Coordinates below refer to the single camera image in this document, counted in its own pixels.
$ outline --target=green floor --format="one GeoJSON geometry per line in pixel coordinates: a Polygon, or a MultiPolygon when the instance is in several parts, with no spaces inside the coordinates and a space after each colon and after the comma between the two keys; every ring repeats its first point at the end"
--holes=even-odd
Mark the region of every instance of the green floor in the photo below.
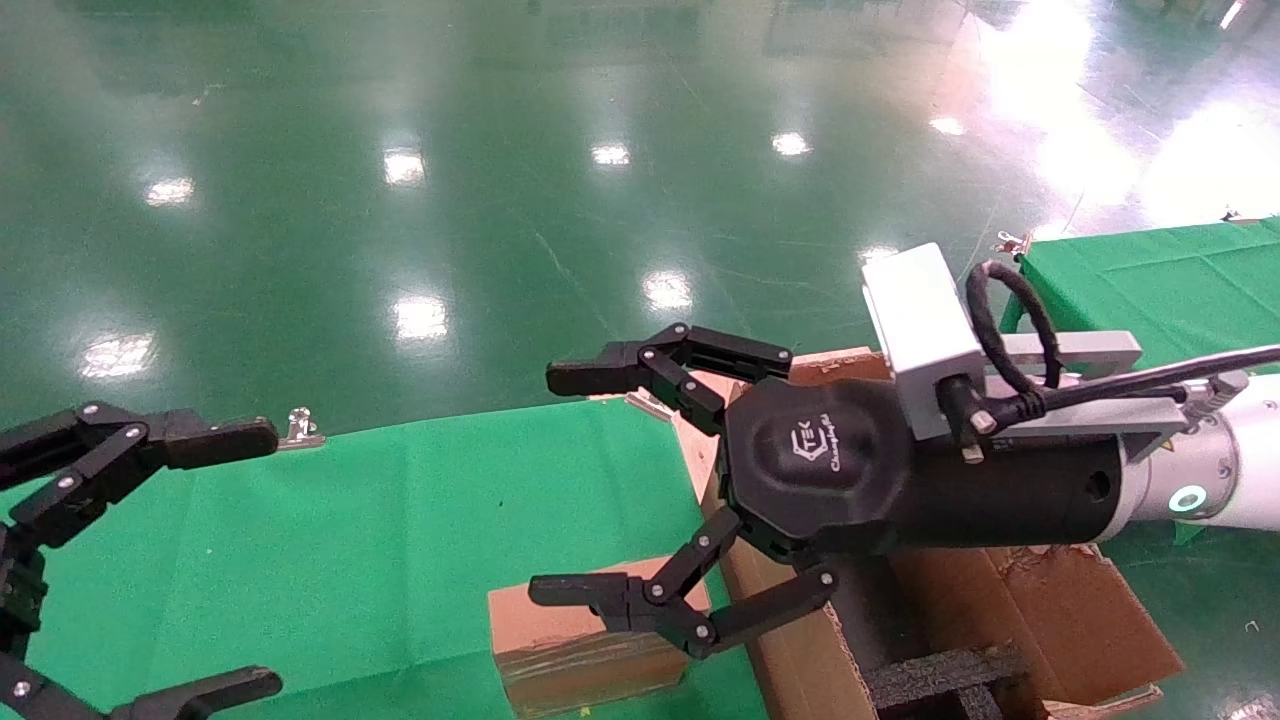
{"type": "MultiPolygon", "coordinates": [[[[536,405],[675,319],[872,343],[892,249],[1277,210],[1271,3],[5,3],[0,425],[536,405]]],[[[1274,541],[1169,536],[1112,552],[1199,662],[1152,716],[1263,707],[1274,541]]]]}

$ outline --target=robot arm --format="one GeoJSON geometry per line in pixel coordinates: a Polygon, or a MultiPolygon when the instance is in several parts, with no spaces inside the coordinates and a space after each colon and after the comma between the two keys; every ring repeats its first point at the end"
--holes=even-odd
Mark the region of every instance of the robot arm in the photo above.
{"type": "MultiPolygon", "coordinates": [[[[988,272],[1038,306],[986,265],[970,300],[988,272]]],[[[1001,337],[984,299],[970,324],[937,246],[868,264],[864,281],[892,383],[792,386],[786,348],[684,324],[550,365],[552,392],[648,387],[719,434],[726,505],[654,578],[539,577],[534,602],[586,605],[611,630],[655,630],[703,657],[820,607],[840,584],[824,559],[1084,543],[1158,518],[1280,529],[1280,491],[1266,489],[1280,383],[1238,372],[1280,346],[1126,373],[1140,348],[1125,332],[1055,334],[1041,316],[1036,334],[1001,337]],[[1046,379],[1019,369],[1037,361],[1046,379]],[[726,407],[682,364],[754,384],[726,407]],[[1078,364],[1082,379],[1062,374],[1078,364]],[[703,618],[684,593],[735,537],[799,575],[703,618]]]]}
{"type": "Polygon", "coordinates": [[[280,692],[279,675],[243,667],[138,697],[101,714],[28,667],[49,585],[41,548],[63,547],[161,468],[191,469],[270,455],[266,419],[210,425],[191,410],[136,415],[92,402],[0,433],[0,489],[52,479],[0,523],[0,702],[27,720],[202,720],[280,692]]]}

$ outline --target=logo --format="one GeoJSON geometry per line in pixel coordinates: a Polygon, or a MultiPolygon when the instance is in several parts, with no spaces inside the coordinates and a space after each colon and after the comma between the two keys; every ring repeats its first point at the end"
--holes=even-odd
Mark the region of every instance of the logo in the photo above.
{"type": "Polygon", "coordinates": [[[823,413],[818,424],[813,420],[796,423],[796,429],[791,430],[791,451],[813,462],[831,451],[831,471],[840,471],[840,438],[836,437],[836,425],[831,421],[831,415],[823,413]]]}
{"type": "Polygon", "coordinates": [[[815,430],[812,420],[796,423],[796,429],[791,430],[791,451],[813,462],[827,452],[827,433],[815,430]]]}

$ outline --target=cardboard box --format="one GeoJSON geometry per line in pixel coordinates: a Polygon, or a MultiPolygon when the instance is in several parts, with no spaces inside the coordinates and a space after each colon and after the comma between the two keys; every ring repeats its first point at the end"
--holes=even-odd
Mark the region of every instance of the cardboard box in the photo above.
{"type": "MultiPolygon", "coordinates": [[[[649,578],[666,561],[655,557],[600,571],[649,578]]],[[[700,612],[710,607],[703,583],[685,600],[700,612]]],[[[527,584],[489,593],[489,626],[493,660],[520,720],[675,685],[689,665],[685,653],[654,633],[605,633],[586,607],[534,605],[527,584]]]]}
{"type": "MultiPolygon", "coordinates": [[[[744,388],[719,375],[698,375],[730,400],[744,388]]],[[[791,372],[799,384],[888,377],[882,357],[867,348],[800,356],[791,372]]],[[[714,473],[718,438],[703,436],[678,416],[675,427],[690,480],[709,516],[721,505],[714,473]]],[[[1096,546],[927,550],[891,561],[936,652],[1016,646],[1029,675],[1001,698],[1010,716],[1108,717],[1158,700],[1152,683],[1183,670],[1096,546]],[[1137,694],[1114,700],[1125,693],[1137,694]]],[[[745,542],[736,543],[719,566],[735,600],[795,575],[745,542]]],[[[828,606],[748,646],[773,720],[877,720],[837,623],[828,606]]]]}

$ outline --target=green tablecloth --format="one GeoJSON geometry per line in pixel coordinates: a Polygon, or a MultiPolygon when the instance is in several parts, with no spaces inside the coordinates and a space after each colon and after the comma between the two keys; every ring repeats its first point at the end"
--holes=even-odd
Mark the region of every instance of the green tablecloth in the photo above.
{"type": "Polygon", "coordinates": [[[1280,218],[1037,242],[1021,269],[1057,329],[1130,331],[1143,366],[1280,342],[1280,218]]]}
{"type": "MultiPolygon", "coordinates": [[[[28,661],[104,710],[261,664],[284,693],[225,717],[509,717],[485,593],[673,552],[700,520],[671,427],[621,402],[339,436],[148,480],[50,552],[28,661]]],[[[739,648],[591,717],[765,712],[739,648]]]]}

